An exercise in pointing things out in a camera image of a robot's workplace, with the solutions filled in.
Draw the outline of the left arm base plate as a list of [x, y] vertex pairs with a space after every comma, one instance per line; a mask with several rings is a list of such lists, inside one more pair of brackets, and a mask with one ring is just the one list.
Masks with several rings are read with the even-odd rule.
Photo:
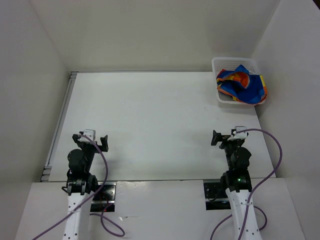
[[92, 198], [90, 211], [92, 213], [114, 212], [116, 200], [116, 182], [106, 182], [102, 189]]

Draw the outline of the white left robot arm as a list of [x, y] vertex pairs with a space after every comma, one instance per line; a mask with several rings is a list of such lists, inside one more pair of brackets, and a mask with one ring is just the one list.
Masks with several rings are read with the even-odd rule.
[[95, 175], [90, 169], [96, 154], [109, 150], [108, 137], [101, 137], [99, 145], [96, 131], [85, 129], [72, 136], [78, 148], [73, 149], [67, 155], [68, 172], [66, 193], [68, 195], [68, 214], [63, 233], [64, 240], [88, 240], [89, 221], [92, 200], [96, 199], [102, 185], [98, 184]]

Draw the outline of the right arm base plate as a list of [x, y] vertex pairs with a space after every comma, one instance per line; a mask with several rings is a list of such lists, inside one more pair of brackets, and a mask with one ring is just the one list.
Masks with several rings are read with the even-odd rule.
[[218, 181], [204, 181], [204, 198], [207, 211], [230, 210], [231, 206], [225, 191]]

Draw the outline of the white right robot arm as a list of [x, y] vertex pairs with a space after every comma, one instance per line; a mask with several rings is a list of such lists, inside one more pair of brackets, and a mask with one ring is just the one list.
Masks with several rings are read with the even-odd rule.
[[232, 211], [234, 238], [236, 240], [261, 240], [255, 206], [250, 196], [252, 182], [248, 171], [252, 154], [242, 147], [247, 133], [236, 133], [236, 127], [231, 134], [223, 135], [213, 131], [211, 145], [219, 145], [224, 150], [228, 170], [220, 178], [219, 191], [228, 198]]

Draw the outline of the rainbow striped shorts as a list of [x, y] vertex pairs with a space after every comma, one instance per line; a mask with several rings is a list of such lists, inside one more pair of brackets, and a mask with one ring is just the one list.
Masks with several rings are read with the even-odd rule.
[[251, 74], [242, 64], [235, 70], [222, 69], [216, 77], [216, 83], [219, 93], [244, 104], [261, 104], [268, 95], [263, 76]]

